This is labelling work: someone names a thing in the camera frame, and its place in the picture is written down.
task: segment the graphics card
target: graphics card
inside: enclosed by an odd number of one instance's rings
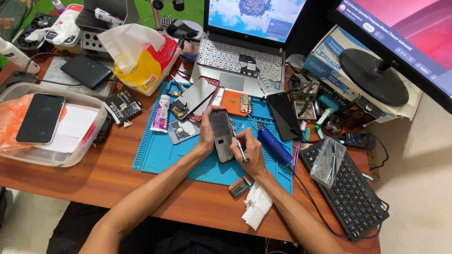
[[[57,16],[44,13],[36,13],[34,19],[22,31],[13,38],[12,44],[28,56],[33,56],[40,52],[52,52],[55,47],[45,39],[41,41],[25,40],[34,30],[49,28],[55,23]]]

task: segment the orange plastic bag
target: orange plastic bag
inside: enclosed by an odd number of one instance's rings
[[[33,143],[19,143],[16,141],[20,125],[34,95],[27,94],[19,99],[0,103],[0,151],[28,148],[35,145]],[[64,118],[66,112],[66,106],[64,106],[59,121]]]

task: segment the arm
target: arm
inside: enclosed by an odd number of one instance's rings
[[[250,162],[241,162],[242,155],[238,150],[237,140],[233,138],[231,149],[235,158],[245,171],[262,185],[303,248],[308,253],[343,254],[344,251],[327,229],[295,200],[265,167],[262,144],[253,136],[251,129],[245,129],[236,137],[242,144],[246,142],[245,155]]]
[[[213,130],[209,123],[213,109],[224,107],[209,106],[202,113],[201,136],[195,148],[115,204],[96,223],[79,254],[117,253],[121,240],[157,209],[185,176],[213,151]]]

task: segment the laptop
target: laptop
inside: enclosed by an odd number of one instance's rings
[[[205,0],[204,33],[190,82],[205,76],[255,97],[283,92],[284,49],[306,1]]]

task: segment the blue silicone repair mat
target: blue silicone repair mat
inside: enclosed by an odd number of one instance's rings
[[[158,99],[154,104],[151,117],[147,124],[146,130],[141,140],[140,147],[138,148],[137,156],[133,162],[133,169],[150,172],[150,173],[160,173],[163,170],[169,168],[176,161],[178,161],[182,156],[191,151],[199,140],[199,135],[190,139],[187,139],[179,144],[173,145],[171,143],[170,137],[164,132],[151,131],[150,127],[152,121],[157,113],[157,105],[160,100],[160,96],[168,89],[169,93],[178,92],[176,83],[163,82],[160,88]],[[174,101],[177,96],[171,96],[171,101]],[[259,122],[263,126],[267,127],[279,141],[281,141],[287,151],[292,154],[292,141],[282,141],[279,138],[278,131],[275,127],[273,117],[267,106],[267,102],[260,101],[258,98],[252,99],[253,113],[251,116],[256,122]],[[243,130],[243,127],[250,127],[253,130],[254,136],[257,136],[257,127],[253,121],[249,118],[239,117],[235,115],[229,115],[232,118],[233,125],[237,127],[237,133]],[[169,121],[171,122],[176,119],[176,117],[170,112]],[[273,156],[271,156],[266,148],[263,148],[265,164],[267,168],[273,173],[280,184],[292,194],[292,174],[286,168],[285,165],[278,163]],[[218,155],[216,149],[196,168],[194,168],[188,175],[187,178],[206,181],[211,183],[220,183],[225,185],[231,185],[237,181],[240,177],[244,176],[246,173],[237,161],[226,162],[225,164],[220,164],[218,161]]]

